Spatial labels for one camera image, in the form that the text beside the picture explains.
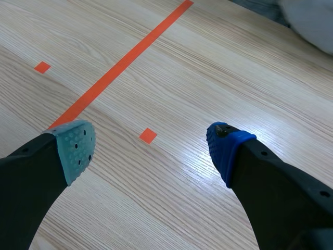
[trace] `orange square marker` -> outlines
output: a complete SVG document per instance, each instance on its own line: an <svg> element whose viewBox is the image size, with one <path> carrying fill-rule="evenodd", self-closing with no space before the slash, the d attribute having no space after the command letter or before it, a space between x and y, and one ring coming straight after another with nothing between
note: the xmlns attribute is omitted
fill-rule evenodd
<svg viewBox="0 0 333 250"><path fill-rule="evenodd" d="M150 144L155 137L157 136L156 133L154 133L153 131L151 131L149 128L147 128L141 135L140 135L140 139L143 140L144 142Z"/></svg>
<svg viewBox="0 0 333 250"><path fill-rule="evenodd" d="M35 67L35 70L37 70L39 73L44 74L50 67L51 66L49 64L42 61Z"/></svg>

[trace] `orange tape line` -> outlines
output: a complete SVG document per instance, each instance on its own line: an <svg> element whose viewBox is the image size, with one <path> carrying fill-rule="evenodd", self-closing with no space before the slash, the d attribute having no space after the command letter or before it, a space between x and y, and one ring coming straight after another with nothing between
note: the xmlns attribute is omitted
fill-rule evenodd
<svg viewBox="0 0 333 250"><path fill-rule="evenodd" d="M50 127L56 127L74 120L90 103L93 102L139 55L142 54L168 27L170 27L193 2L185 0L119 62L117 62L102 78L100 78L87 92L72 104Z"/></svg>

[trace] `white fabric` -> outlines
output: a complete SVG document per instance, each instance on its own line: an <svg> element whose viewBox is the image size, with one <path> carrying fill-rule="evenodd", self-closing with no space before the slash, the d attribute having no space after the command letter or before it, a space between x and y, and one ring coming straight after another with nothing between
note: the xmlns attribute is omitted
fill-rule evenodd
<svg viewBox="0 0 333 250"><path fill-rule="evenodd" d="M333 0L280 0L280 6L296 32L333 54Z"/></svg>

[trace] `wood grain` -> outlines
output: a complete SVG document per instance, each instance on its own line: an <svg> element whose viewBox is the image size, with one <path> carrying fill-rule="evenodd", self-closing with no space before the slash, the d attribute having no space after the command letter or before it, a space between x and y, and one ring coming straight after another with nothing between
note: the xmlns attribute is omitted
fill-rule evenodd
<svg viewBox="0 0 333 250"><path fill-rule="evenodd" d="M258 249L206 128L255 133L333 186L331 57L228 1L196 0L79 118L89 168L31 249ZM0 156L37 136L181 1L1 0ZM39 74L40 61L52 67ZM146 129L158 134L147 145Z"/></svg>

